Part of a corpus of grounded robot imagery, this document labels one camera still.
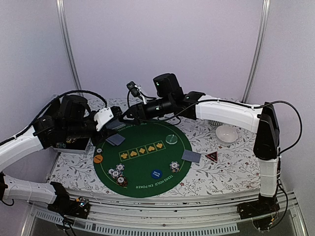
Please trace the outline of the clear dealer button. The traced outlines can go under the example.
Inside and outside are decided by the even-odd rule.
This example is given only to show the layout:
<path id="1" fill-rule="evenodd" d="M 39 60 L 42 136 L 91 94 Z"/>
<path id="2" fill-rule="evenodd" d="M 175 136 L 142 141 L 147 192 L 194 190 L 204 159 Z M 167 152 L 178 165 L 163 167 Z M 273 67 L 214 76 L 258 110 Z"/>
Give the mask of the clear dealer button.
<path id="1" fill-rule="evenodd" d="M 178 138 L 176 135 L 174 134 L 170 134 L 170 135 L 167 135 L 166 138 L 165 138 L 165 141 L 170 144 L 170 145 L 174 145 L 177 143 L 178 141 Z"/>

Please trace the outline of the blue-backed card deck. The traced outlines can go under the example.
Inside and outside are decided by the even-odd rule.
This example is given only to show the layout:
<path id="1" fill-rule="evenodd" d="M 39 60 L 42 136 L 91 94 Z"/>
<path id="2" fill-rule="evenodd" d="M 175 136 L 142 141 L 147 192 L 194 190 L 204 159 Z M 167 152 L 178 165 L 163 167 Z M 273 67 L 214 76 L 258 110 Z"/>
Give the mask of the blue-backed card deck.
<path id="1" fill-rule="evenodd" d="M 109 121 L 108 123 L 106 123 L 106 128 L 107 129 L 112 129 L 112 130 L 116 130 L 116 129 L 120 129 L 125 127 L 125 123 L 120 122 L 118 119 L 113 119 L 111 121 Z"/>

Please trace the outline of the orange big blind button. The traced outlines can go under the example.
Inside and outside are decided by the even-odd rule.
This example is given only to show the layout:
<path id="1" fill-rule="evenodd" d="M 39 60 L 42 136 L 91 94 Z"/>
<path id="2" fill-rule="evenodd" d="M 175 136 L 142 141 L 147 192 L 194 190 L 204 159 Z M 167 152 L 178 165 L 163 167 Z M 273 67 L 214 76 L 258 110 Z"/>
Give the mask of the orange big blind button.
<path id="1" fill-rule="evenodd" d="M 99 164 L 99 163 L 101 163 L 102 161 L 103 161 L 103 156 L 102 156 L 102 155 L 98 154 L 98 155 L 95 155 L 95 156 L 94 156 L 94 162 L 95 162 L 96 164 Z"/>

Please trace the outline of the poker chip stack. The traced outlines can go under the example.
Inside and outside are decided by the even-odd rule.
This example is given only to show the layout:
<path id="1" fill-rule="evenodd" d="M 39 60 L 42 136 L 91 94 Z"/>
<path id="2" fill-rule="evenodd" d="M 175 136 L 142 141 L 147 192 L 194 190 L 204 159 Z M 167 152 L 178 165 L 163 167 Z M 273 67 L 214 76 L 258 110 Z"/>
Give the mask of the poker chip stack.
<path id="1" fill-rule="evenodd" d="M 116 165 L 115 168 L 110 168 L 107 170 L 107 173 L 109 176 L 113 179 L 117 179 L 118 177 L 123 177 L 124 176 L 124 170 L 125 166 L 122 163 L 119 163 Z"/>
<path id="2" fill-rule="evenodd" d="M 169 167 L 171 172 L 176 173 L 180 169 L 180 164 L 177 161 L 172 161 Z"/>

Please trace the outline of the blue small blind button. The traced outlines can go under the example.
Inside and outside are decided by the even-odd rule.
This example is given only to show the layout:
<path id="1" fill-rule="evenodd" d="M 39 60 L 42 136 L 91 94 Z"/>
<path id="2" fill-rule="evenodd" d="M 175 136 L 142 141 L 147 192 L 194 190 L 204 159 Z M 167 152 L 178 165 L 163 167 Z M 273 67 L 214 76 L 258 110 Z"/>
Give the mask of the blue small blind button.
<path id="1" fill-rule="evenodd" d="M 151 172 L 151 177 L 153 179 L 160 179 L 162 177 L 162 171 L 159 169 L 155 169 Z"/>

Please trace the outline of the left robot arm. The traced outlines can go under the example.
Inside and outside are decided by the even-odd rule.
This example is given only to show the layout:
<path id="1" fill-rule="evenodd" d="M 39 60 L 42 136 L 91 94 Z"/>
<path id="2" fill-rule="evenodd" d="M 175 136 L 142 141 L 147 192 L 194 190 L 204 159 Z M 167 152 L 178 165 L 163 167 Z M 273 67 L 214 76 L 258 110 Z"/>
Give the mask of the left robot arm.
<path id="1" fill-rule="evenodd" d="M 56 96 L 21 132 L 0 144 L 0 169 L 3 171 L 20 159 L 57 143 L 71 139 L 91 140 L 93 145 L 114 134 L 106 124 L 120 116 L 119 107 L 92 111 L 86 98 L 73 92 Z M 63 185 L 38 183 L 0 174 L 0 199 L 20 199 L 55 205 L 62 213 L 70 213 L 73 202 Z"/>

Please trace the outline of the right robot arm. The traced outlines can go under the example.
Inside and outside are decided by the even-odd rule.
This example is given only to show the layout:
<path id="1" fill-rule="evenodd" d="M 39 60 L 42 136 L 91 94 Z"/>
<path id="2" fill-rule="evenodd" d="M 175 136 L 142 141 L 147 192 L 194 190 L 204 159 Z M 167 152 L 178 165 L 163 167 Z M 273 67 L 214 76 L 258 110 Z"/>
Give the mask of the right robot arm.
<path id="1" fill-rule="evenodd" d="M 254 210 L 258 214 L 265 214 L 275 207 L 281 154 L 280 129 L 274 106 L 270 103 L 262 106 L 247 105 L 214 98 L 197 91 L 184 93 L 173 73 L 159 75 L 153 82 L 157 98 L 145 95 L 133 81 L 127 84 L 128 93 L 141 99 L 141 102 L 129 106 L 120 120 L 140 124 L 174 114 L 192 120 L 222 122 L 256 134 L 253 152 L 260 165 L 260 193 Z"/>

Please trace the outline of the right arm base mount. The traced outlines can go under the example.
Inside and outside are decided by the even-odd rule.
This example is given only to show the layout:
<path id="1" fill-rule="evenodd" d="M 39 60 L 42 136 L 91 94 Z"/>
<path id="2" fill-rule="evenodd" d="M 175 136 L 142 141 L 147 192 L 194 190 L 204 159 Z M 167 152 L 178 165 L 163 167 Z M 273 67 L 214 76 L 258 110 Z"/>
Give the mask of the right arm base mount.
<path id="1" fill-rule="evenodd" d="M 258 200 L 244 202 L 237 205 L 237 212 L 241 219 L 259 217 L 253 220 L 253 225 L 259 231 L 271 229 L 279 215 L 280 206 L 276 196 L 271 198 L 259 194 Z"/>

